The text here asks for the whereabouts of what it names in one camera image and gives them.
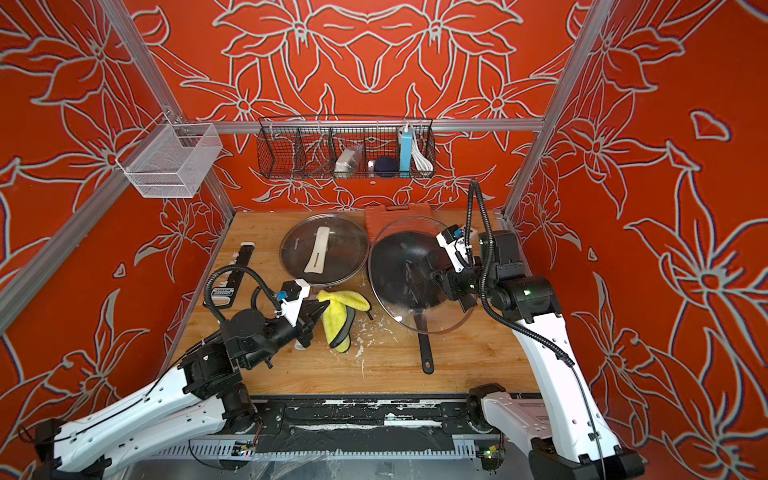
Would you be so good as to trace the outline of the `yellow microfiber cloth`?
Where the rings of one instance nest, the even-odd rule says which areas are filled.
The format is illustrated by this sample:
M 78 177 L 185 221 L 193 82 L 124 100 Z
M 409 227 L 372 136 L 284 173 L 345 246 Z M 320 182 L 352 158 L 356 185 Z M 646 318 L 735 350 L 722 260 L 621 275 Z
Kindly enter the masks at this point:
M 321 320 L 326 340 L 331 349 L 345 353 L 351 346 L 350 332 L 357 312 L 368 314 L 368 299 L 354 291 L 326 291 L 317 294 L 317 300 L 327 302 Z

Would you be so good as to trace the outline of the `glass lid with black handle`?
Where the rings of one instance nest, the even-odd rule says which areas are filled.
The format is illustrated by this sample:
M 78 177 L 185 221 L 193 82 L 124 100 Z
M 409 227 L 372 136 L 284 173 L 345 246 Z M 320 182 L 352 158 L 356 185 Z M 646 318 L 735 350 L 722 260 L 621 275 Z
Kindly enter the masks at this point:
M 427 216 L 406 216 L 388 223 L 368 256 L 367 277 L 386 314 L 402 327 L 425 335 L 455 331 L 471 317 L 442 288 L 453 265 L 437 236 L 446 228 Z

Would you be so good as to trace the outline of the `glass lid with white handle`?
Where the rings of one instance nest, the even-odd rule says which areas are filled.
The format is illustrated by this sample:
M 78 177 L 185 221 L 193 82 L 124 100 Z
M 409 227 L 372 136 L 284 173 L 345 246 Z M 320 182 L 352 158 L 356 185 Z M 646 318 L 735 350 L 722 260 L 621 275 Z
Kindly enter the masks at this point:
M 311 286 L 330 287 L 351 279 L 369 251 L 365 229 L 340 214 L 318 214 L 302 220 L 285 235 L 279 249 L 284 270 Z

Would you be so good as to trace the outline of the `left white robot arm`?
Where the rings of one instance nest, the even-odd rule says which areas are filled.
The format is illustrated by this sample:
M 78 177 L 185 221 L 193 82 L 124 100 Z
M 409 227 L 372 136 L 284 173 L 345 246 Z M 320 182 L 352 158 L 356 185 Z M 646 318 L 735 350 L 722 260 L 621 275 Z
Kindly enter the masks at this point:
M 272 318 L 256 306 L 226 318 L 213 301 L 218 278 L 237 272 L 251 277 L 256 291 L 275 309 Z M 303 279 L 273 291 L 247 266 L 227 265 L 205 283 L 204 302 L 216 318 L 216 332 L 188 349 L 156 380 L 80 419 L 39 424 L 33 445 L 40 460 L 36 479 L 104 479 L 184 441 L 220 433 L 246 433 L 257 412 L 242 373 L 270 364 L 279 350 L 297 342 L 309 347 L 329 307 L 313 299 Z

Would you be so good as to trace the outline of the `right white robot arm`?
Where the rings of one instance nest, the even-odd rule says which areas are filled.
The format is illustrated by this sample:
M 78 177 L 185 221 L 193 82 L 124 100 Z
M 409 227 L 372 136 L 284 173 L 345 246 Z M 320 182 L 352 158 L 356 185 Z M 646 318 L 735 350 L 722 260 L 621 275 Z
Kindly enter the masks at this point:
M 525 274 L 519 244 L 511 231 L 492 229 L 478 181 L 468 189 L 466 212 L 479 213 L 480 253 L 470 246 L 470 229 L 450 226 L 437 234 L 450 266 L 431 277 L 446 297 L 468 310 L 479 305 L 512 330 L 534 373 L 545 422 L 526 412 L 498 385 L 471 391 L 476 423 L 497 429 L 526 455 L 535 479 L 635 479 L 641 456 L 620 444 L 590 392 L 575 359 L 562 307 L 551 283 Z

